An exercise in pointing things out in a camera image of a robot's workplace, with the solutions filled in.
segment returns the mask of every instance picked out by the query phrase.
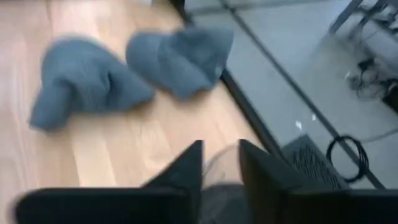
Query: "gray floor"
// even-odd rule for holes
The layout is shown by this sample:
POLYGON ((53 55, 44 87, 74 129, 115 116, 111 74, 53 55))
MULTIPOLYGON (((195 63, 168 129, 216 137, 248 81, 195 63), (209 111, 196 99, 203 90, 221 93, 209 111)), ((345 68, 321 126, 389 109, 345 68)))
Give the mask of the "gray floor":
MULTIPOLYGON (((227 0, 231 5, 272 1, 227 0)), ((188 6, 187 9, 220 7, 217 0, 202 2, 207 4, 202 6, 198 2, 195 7, 188 6)), ((348 3, 286 0, 283 4, 263 4, 261 7, 238 10, 237 14, 335 129, 341 134, 362 139, 398 127, 398 114, 379 100, 359 100, 355 92, 348 88, 345 76, 349 72, 358 73, 358 56, 345 41, 347 27, 342 27, 336 36, 328 34, 330 24, 348 3)), ((228 69, 280 144, 308 134, 325 152, 332 139, 330 133, 260 53, 231 14, 220 10, 193 16, 200 25, 234 30, 228 69)), ((365 145, 371 170, 387 188, 398 187, 398 175, 395 173, 398 169, 395 162, 398 158, 397 144, 398 138, 391 136, 365 145)), ((333 161, 340 174, 350 176, 356 173, 356 166, 343 150, 335 149, 333 161)), ((372 185, 364 179, 352 187, 372 188, 372 185)))

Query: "wooden floor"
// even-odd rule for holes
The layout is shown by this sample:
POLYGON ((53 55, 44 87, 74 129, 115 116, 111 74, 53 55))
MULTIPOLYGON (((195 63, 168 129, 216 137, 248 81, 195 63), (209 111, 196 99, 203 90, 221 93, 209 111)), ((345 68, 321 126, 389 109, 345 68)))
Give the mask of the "wooden floor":
POLYGON ((158 92, 153 102, 125 113, 75 115, 58 133, 28 126, 40 59, 54 38, 88 35, 124 60, 134 32, 181 26, 166 2, 0 1, 0 223, 29 189, 139 186, 196 139, 205 140, 206 159, 239 138, 258 143, 222 84, 186 103, 158 92))

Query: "black cable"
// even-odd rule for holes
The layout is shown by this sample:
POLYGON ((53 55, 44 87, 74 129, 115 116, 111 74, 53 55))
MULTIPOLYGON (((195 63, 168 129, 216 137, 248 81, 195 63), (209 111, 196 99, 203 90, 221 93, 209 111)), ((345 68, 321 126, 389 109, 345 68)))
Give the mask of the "black cable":
POLYGON ((366 152, 359 140, 357 140, 351 136, 347 136, 347 135, 335 137, 328 146, 328 150, 326 151, 326 158, 333 165, 333 162, 331 161, 331 152, 333 150, 333 147, 335 146, 336 142, 346 141, 346 140, 350 140, 355 144, 355 146, 358 150, 358 155, 359 155, 358 173, 352 178, 344 178, 344 180, 347 183, 353 183, 359 179, 362 179, 369 172, 368 155, 366 154, 366 152))
POLYGON ((380 141, 384 138, 387 138, 387 137, 392 136, 393 134, 397 134, 397 133, 398 133, 398 128, 395 128, 386 133, 379 134, 377 136, 373 136, 373 137, 370 137, 367 139, 362 139, 362 140, 358 140, 358 139, 355 139, 355 138, 353 138, 351 136, 347 136, 347 135, 335 137, 332 140, 332 142, 329 143, 328 149, 326 151, 326 158, 333 165, 333 162, 331 161, 331 152, 332 152, 336 142, 346 141, 346 140, 352 141, 355 144, 355 146, 358 150, 358 154, 359 154, 359 166, 358 166, 359 170, 358 170, 358 173, 354 177, 344 178, 344 180, 347 183, 356 182, 357 180, 362 179, 369 172, 369 159, 368 159, 368 155, 366 154, 365 149, 363 148, 362 143, 367 144, 367 143, 371 143, 371 142, 375 142, 375 141, 380 141))

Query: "black metal frame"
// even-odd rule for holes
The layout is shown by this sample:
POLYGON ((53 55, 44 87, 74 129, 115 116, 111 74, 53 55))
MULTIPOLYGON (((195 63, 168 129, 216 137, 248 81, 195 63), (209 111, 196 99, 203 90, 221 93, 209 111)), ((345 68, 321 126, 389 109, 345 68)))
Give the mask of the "black metal frame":
MULTIPOLYGON (((185 12, 185 0, 169 0, 173 7, 177 10, 180 17, 183 19, 186 25, 193 24, 191 17, 185 12)), ((229 8, 229 6, 225 3, 224 0, 220 0, 223 7, 232 12, 233 16, 235 16, 234 9, 229 8)), ((271 54, 271 52, 263 46, 261 41, 256 37, 252 30, 240 19, 240 17, 234 17, 237 20, 237 23, 241 26, 243 30, 245 30, 250 38, 254 41, 254 44, 260 49, 265 58, 268 58, 273 66, 280 72, 285 81, 295 90, 295 92, 299 95, 299 97, 304 101, 304 103, 316 114, 322 125, 327 129, 327 131, 335 138, 339 136, 337 130, 331 125, 331 123, 326 119, 323 113, 313 104, 310 98, 301 90, 301 88, 293 81, 290 75, 284 70, 282 66, 280 66, 279 62, 276 61, 275 57, 271 54)), ((243 112, 244 117, 249 122, 255 134, 258 136, 261 144, 269 151, 269 153, 285 160, 285 157, 278 145, 277 141, 264 124, 262 119, 257 114, 256 110, 252 107, 249 100, 245 97, 244 93, 238 87, 238 84, 234 81, 228 69, 224 69, 223 74, 221 76, 221 81, 226 85, 229 93, 234 98, 234 101, 239 106, 239 109, 243 112)), ((349 158, 359 166, 359 159, 352 148, 345 142, 339 142, 339 145, 343 148, 343 150, 347 153, 349 158)), ((385 186, 377 179, 377 177, 369 171, 366 174, 366 177, 369 181, 375 186, 377 189, 385 189, 385 186)))

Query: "black object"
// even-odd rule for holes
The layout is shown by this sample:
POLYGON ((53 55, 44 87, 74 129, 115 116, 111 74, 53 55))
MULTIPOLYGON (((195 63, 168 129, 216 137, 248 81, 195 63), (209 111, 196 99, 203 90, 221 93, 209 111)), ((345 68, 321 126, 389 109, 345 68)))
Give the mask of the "black object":
POLYGON ((362 179, 369 172, 368 155, 366 154, 366 151, 359 140, 347 135, 335 137, 328 146, 328 149, 326 151, 326 158, 330 161, 330 163, 332 163, 331 151, 333 150, 333 147, 335 146, 336 142, 345 141, 345 140, 350 140, 351 142, 353 142, 356 148, 358 149, 358 155, 359 155, 358 173, 352 178, 345 178, 345 181, 347 183, 353 183, 359 179, 362 179))
POLYGON ((333 189, 348 189, 344 179, 320 152, 309 136, 304 135, 282 148, 289 164, 310 180, 323 182, 333 189))
POLYGON ((199 216, 201 159, 197 141, 141 188, 35 191, 15 217, 18 224, 398 222, 397 190, 335 190, 247 140, 239 142, 243 185, 204 190, 199 216))
POLYGON ((190 224, 200 206, 202 142, 141 188, 43 189, 17 204, 18 224, 190 224))
POLYGON ((398 222, 398 190, 333 190, 246 140, 239 161, 255 224, 398 222))

